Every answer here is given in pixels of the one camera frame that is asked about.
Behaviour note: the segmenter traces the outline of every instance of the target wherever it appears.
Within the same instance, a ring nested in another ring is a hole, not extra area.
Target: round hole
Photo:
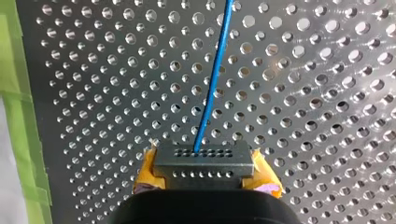
[[[191,70],[192,70],[192,72],[193,72],[194,74],[199,74],[199,73],[201,73],[201,72],[202,72],[202,69],[203,69],[203,67],[202,67],[202,65],[201,65],[200,63],[194,63],[194,64],[192,65],[192,68],[191,68]]]
[[[270,23],[271,29],[276,30],[277,28],[282,26],[282,19],[280,19],[279,17],[273,17],[273,18],[271,18],[269,23]]]
[[[130,8],[125,8],[123,11],[123,17],[127,21],[131,21],[134,19],[134,11],[131,10]]]
[[[267,53],[268,56],[274,56],[278,52],[278,47],[276,44],[269,44],[265,49],[265,52]]]
[[[195,38],[192,41],[192,48],[195,50],[202,49],[203,46],[204,46],[204,41],[202,41],[202,39],[200,38]]]
[[[294,47],[293,49],[294,58],[301,58],[305,55],[305,48],[301,45]]]
[[[156,35],[148,36],[148,44],[152,47],[156,47],[158,45],[158,38]]]
[[[340,28],[340,23],[335,20],[330,20],[326,23],[325,28],[327,32],[334,33]]]
[[[245,119],[245,114],[242,113],[242,112],[236,112],[236,113],[233,115],[233,118],[235,119],[235,121],[241,122],[241,121],[243,121],[243,120]]]
[[[192,16],[192,22],[194,22],[195,25],[202,25],[204,24],[205,21],[205,16],[201,12],[196,12]]]
[[[259,31],[255,37],[257,41],[263,41],[265,39],[265,33],[263,31]]]
[[[306,31],[311,26],[311,21],[307,18],[302,18],[297,21],[297,28],[300,31]]]
[[[333,53],[331,48],[324,48],[320,51],[320,58],[323,59],[324,61],[328,61],[330,58],[332,58]]]
[[[241,67],[238,71],[238,76],[240,76],[241,78],[248,77],[249,74],[250,70],[247,67]]]
[[[367,22],[361,21],[355,26],[355,31],[358,35],[367,34],[367,32],[370,31],[370,24]]]
[[[387,52],[381,53],[378,58],[377,58],[378,62],[381,65],[386,65],[392,62],[393,60],[393,55]]]
[[[253,63],[253,66],[258,67],[258,66],[262,65],[262,58],[257,57],[255,59],[253,59],[252,63]]]
[[[177,49],[180,46],[180,40],[176,36],[172,36],[169,39],[169,46],[172,49]]]
[[[179,23],[180,22],[180,14],[176,11],[172,11],[169,13],[168,19],[172,23]]]
[[[256,20],[254,19],[253,16],[247,15],[244,17],[244,19],[242,19],[242,23],[244,24],[244,26],[246,28],[249,28],[249,27],[254,26],[254,24],[256,23]]]
[[[129,33],[125,36],[126,43],[133,45],[136,43],[136,36],[132,33]]]
[[[270,8],[268,7],[268,5],[266,3],[260,3],[259,5],[259,11],[260,13],[265,13],[269,10]]]
[[[356,63],[356,62],[360,61],[362,57],[363,57],[363,53],[361,53],[361,51],[359,51],[357,49],[350,51],[350,53],[348,55],[348,59],[352,63]]]
[[[370,84],[370,88],[373,91],[380,91],[384,88],[384,86],[385,86],[385,83],[381,79],[376,79]]]
[[[235,97],[238,101],[244,101],[248,98],[248,94],[245,91],[238,91]]]
[[[285,100],[283,101],[283,103],[284,103],[286,106],[295,105],[296,102],[297,102],[297,99],[296,99],[294,96],[287,96],[287,97],[285,97]]]
[[[271,102],[271,95],[269,93],[262,93],[260,95],[260,102],[262,102],[262,104],[268,104]]]
[[[241,45],[241,52],[243,54],[249,54],[251,53],[252,50],[253,50],[253,46],[251,46],[251,44],[248,42],[245,42]]]
[[[349,104],[345,101],[341,101],[337,104],[336,109],[339,112],[346,112],[349,109]]]
[[[170,64],[170,68],[171,68],[172,71],[177,72],[177,71],[180,70],[181,64],[180,64],[180,62],[172,61],[171,64]]]

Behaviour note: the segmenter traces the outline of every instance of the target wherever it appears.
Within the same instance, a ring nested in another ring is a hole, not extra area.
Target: metal surface
[[[203,146],[199,153],[193,145],[161,143],[153,172],[165,177],[167,189],[240,189],[242,177],[253,176],[253,161],[248,144]]]
[[[54,223],[105,223],[192,144],[224,1],[18,1]],[[394,223],[394,1],[235,1],[205,143],[260,147],[303,223]]]

